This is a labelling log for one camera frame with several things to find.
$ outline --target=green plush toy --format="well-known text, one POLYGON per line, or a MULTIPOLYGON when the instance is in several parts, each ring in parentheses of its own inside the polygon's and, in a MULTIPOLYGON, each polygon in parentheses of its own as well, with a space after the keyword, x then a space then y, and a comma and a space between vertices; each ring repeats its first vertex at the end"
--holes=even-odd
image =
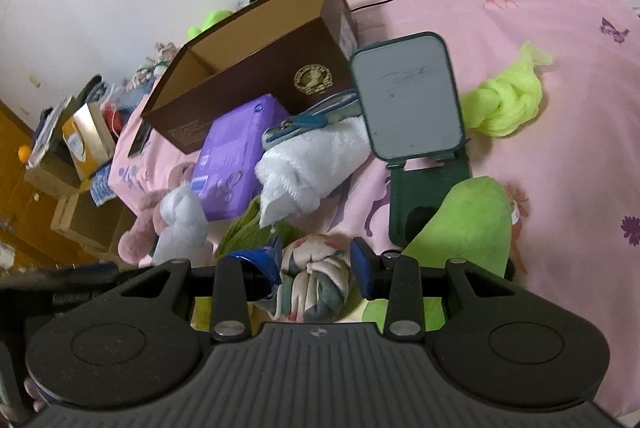
POLYGON ((219 23, 221 20, 227 18, 231 14, 233 14, 233 12, 230 12, 229 10, 215 10, 211 12, 209 15, 207 15, 207 18, 204 19, 201 28, 189 28, 189 30, 187 31, 187 38, 189 40, 196 38, 200 33, 208 30, 211 26, 219 23))
MULTIPOLYGON (((511 243, 511 204, 503 186, 491 177, 464 180, 455 185, 424 229, 402 252, 421 266, 444 267, 448 259, 462 257, 504 275, 511 243)), ((440 298, 424 298, 426 330, 445 322, 440 298)), ((385 324, 388 300, 367 303, 363 322, 385 324)))

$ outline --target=blue cloth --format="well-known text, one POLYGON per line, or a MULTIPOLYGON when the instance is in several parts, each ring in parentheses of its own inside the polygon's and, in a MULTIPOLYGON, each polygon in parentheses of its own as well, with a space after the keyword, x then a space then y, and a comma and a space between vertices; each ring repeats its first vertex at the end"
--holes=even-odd
POLYGON ((95 174, 91 182, 91 198, 96 206, 102 206, 105 202, 116 198, 115 192, 109 187, 109 173, 111 172, 111 163, 107 163, 101 167, 95 174))

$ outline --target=wall socket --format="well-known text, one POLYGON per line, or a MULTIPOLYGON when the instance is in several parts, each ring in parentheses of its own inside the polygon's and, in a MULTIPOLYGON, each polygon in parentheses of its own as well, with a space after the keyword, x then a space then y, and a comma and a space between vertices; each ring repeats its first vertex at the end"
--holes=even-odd
POLYGON ((38 80, 38 78, 33 74, 29 76, 29 81, 35 85, 36 89, 39 89, 40 85, 42 85, 42 82, 40 82, 40 80, 38 80))

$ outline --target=orange ball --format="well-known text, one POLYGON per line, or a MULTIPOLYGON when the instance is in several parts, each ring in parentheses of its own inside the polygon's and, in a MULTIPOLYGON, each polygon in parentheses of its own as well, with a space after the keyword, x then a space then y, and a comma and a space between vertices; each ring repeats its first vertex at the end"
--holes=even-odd
POLYGON ((31 147, 29 145, 22 145, 18 149, 18 159, 22 164, 27 164, 29 161, 29 156, 31 155, 31 147))

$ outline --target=rolled white cloth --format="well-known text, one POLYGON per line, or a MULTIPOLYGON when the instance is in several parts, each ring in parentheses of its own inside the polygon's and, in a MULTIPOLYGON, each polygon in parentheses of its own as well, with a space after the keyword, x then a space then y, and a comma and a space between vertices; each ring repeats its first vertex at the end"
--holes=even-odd
POLYGON ((347 118, 292 137, 267 150, 255 166, 263 186, 260 227, 311 213, 364 163, 371 147, 364 118, 347 118))

